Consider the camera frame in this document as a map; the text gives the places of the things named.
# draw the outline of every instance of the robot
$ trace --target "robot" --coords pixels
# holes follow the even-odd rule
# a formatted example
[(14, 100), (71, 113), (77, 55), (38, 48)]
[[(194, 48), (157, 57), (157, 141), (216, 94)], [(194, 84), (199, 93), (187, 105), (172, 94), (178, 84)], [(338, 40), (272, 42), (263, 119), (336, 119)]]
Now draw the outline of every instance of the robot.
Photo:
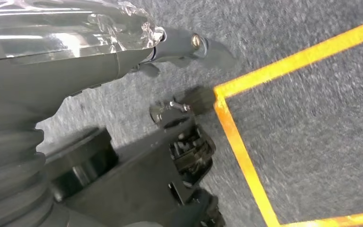
[(229, 64), (220, 43), (155, 26), (142, 9), (87, 0), (0, 0), (0, 227), (222, 227), (216, 196), (199, 187), (215, 145), (195, 116), (211, 89), (150, 107), (158, 130), (114, 150), (88, 128), (37, 152), (68, 96), (156, 62)]

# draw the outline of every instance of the orange tape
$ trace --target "orange tape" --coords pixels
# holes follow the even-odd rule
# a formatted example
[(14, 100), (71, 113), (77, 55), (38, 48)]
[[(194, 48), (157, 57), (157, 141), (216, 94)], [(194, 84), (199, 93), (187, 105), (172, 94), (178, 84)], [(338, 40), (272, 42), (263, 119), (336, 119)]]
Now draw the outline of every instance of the orange tape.
[(363, 25), (259, 70), (218, 85), (215, 87), (215, 91), (221, 97), (228, 98), (361, 43), (363, 43)]
[(265, 223), (280, 226), (224, 98), (218, 96), (215, 111)]
[(282, 225), (282, 227), (353, 227), (363, 225), (363, 214), (304, 221)]

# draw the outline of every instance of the screw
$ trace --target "screw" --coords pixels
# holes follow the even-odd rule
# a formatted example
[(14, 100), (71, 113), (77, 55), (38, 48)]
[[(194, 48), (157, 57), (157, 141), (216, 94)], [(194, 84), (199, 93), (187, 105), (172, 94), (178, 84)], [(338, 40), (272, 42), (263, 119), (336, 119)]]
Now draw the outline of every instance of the screw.
[(194, 34), (191, 38), (191, 45), (194, 47), (194, 49), (198, 50), (199, 46), (201, 46), (201, 38), (198, 34)]

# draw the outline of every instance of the plastic wrap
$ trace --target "plastic wrap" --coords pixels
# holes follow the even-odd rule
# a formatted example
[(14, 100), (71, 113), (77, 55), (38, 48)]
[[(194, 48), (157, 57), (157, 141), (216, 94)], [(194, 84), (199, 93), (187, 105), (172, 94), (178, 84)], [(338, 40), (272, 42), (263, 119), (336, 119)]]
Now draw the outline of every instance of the plastic wrap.
[(143, 9), (129, 2), (0, 0), (0, 59), (35, 61), (141, 50), (163, 35)]

